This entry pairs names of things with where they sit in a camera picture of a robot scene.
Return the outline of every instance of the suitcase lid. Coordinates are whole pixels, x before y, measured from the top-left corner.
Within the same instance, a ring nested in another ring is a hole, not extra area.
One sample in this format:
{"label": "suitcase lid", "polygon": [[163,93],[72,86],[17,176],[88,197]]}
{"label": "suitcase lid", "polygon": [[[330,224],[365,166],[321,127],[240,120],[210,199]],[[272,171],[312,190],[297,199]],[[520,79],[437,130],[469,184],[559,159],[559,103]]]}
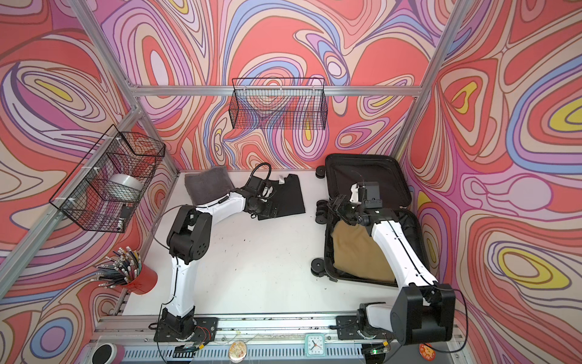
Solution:
{"label": "suitcase lid", "polygon": [[380,198],[386,208],[406,208],[412,196],[398,161],[376,154],[330,154],[325,158],[329,197],[352,195],[350,188],[363,181],[380,184]]}

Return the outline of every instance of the clock face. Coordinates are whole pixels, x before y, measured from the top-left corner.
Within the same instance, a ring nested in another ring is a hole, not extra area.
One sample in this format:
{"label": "clock face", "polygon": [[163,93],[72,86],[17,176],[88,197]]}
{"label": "clock face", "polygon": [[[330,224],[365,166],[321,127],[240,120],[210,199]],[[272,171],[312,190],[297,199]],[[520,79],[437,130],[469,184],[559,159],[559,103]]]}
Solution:
{"label": "clock face", "polygon": [[308,335],[305,338],[305,345],[307,355],[313,356],[323,356],[325,355],[324,349],[324,336],[323,335]]}

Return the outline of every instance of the psychedelic patterned wall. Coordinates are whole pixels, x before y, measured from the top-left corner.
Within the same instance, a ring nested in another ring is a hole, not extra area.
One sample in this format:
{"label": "psychedelic patterned wall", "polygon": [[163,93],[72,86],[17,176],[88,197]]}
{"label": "psychedelic patterned wall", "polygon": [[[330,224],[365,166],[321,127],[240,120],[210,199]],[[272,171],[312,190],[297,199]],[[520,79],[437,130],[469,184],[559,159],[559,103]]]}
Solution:
{"label": "psychedelic patterned wall", "polygon": [[[418,85],[446,1],[98,3],[94,14],[131,82],[230,85],[233,77],[324,77],[328,85]],[[228,97],[147,97],[180,169],[311,168],[330,153],[390,152],[410,97],[332,97],[325,131],[232,130]]]}
{"label": "psychedelic patterned wall", "polygon": [[404,153],[475,362],[582,362],[581,77],[582,2],[477,1]]}
{"label": "psychedelic patterned wall", "polygon": [[[0,264],[101,133],[127,113],[72,15],[61,0],[0,2]],[[169,175],[160,166],[125,234],[61,222],[0,301],[1,364],[76,359],[119,297],[90,282],[94,266],[113,248],[141,246]]]}

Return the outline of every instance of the wire basket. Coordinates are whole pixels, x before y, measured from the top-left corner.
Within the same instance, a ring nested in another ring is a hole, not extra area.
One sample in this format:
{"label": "wire basket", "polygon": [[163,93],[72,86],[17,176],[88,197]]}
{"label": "wire basket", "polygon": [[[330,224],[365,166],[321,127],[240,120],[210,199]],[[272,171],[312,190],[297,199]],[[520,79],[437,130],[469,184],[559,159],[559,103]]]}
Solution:
{"label": "wire basket", "polygon": [[270,77],[232,79],[228,112],[233,129],[325,130],[325,79]]}
{"label": "wire basket", "polygon": [[84,230],[125,232],[165,150],[163,142],[141,133],[117,131],[63,203],[54,203],[56,192],[50,202]]}

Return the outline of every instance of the folded gray cloth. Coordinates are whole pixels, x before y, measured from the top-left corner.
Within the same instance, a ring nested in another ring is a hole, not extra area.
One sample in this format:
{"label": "folded gray cloth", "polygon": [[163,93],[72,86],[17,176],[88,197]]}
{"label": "folded gray cloth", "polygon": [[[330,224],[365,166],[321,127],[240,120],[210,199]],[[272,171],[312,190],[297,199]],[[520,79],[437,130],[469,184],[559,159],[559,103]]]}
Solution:
{"label": "folded gray cloth", "polygon": [[226,167],[213,167],[202,173],[188,173],[184,184],[193,205],[212,202],[235,189]]}

